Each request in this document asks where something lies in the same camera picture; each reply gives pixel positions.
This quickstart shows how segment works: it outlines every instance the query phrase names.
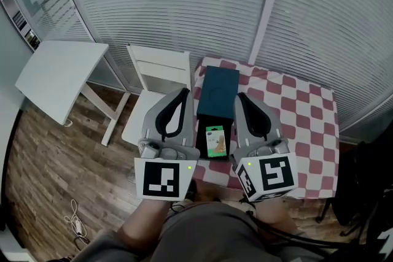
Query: white folding table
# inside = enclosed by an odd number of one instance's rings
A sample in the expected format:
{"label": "white folding table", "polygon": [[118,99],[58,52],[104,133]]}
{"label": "white folding table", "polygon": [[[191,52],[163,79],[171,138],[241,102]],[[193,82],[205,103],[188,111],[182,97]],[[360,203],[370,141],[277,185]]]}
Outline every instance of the white folding table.
{"label": "white folding table", "polygon": [[107,146],[117,120],[130,96],[124,93],[113,111],[87,84],[94,68],[108,51],[107,44],[45,40],[34,52],[15,86],[61,125],[82,93],[111,119],[101,143]]}

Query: black chair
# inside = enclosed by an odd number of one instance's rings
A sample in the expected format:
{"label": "black chair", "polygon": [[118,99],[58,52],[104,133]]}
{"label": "black chair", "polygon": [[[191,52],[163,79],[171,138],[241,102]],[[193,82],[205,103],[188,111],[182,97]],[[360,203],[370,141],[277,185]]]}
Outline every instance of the black chair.
{"label": "black chair", "polygon": [[338,222],[346,226],[355,217],[359,221],[347,233],[348,236],[360,228],[357,240],[363,233],[378,201],[382,200],[385,189],[393,184],[393,122],[372,143],[360,143],[354,150],[340,154],[337,190],[334,198],[326,200],[324,210],[316,221],[320,223],[332,205]]}

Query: wall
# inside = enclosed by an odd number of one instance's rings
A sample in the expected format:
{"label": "wall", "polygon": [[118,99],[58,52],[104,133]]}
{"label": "wall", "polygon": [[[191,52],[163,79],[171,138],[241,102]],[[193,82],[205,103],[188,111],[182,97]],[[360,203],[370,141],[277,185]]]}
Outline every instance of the wall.
{"label": "wall", "polygon": [[24,100],[15,82],[30,56],[31,50],[0,6],[0,177],[10,132]]}
{"label": "wall", "polygon": [[20,246],[8,227],[0,231],[0,250],[9,261],[36,262],[29,251]]}

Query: chair leg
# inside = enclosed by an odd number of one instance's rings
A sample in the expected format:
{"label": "chair leg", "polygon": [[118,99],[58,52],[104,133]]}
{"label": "chair leg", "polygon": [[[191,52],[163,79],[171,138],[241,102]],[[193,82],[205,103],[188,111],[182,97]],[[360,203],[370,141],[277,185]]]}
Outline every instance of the chair leg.
{"label": "chair leg", "polygon": [[349,235],[352,234],[355,230],[357,230],[358,228],[360,228],[360,227],[362,226],[362,224],[363,224],[363,220],[360,220],[360,221],[357,222],[356,225],[353,226],[347,233],[344,232],[344,231],[342,231],[342,232],[340,233],[340,236],[341,236],[341,237],[349,236]]}
{"label": "chair leg", "polygon": [[318,217],[315,219],[315,221],[316,221],[318,224],[320,224],[320,222],[324,220],[324,218],[325,218],[325,216],[326,216],[326,212],[327,212],[327,210],[329,209],[331,203],[332,203],[332,199],[331,199],[331,198],[326,199],[325,206],[324,206],[324,210],[322,211],[322,215],[321,215],[321,216],[318,216]]}
{"label": "chair leg", "polygon": [[364,228],[366,227],[367,224],[367,219],[363,220],[361,226],[360,226],[360,231],[359,231],[359,235],[357,235],[357,243],[360,243],[360,238],[362,237]]}

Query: dark teal box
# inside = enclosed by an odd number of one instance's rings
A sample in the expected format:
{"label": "dark teal box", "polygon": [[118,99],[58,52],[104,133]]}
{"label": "dark teal box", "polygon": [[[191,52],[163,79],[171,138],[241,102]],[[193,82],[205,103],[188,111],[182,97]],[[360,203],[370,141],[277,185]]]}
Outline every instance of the dark teal box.
{"label": "dark teal box", "polygon": [[207,66],[196,116],[209,115],[233,119],[238,94],[239,70]]}

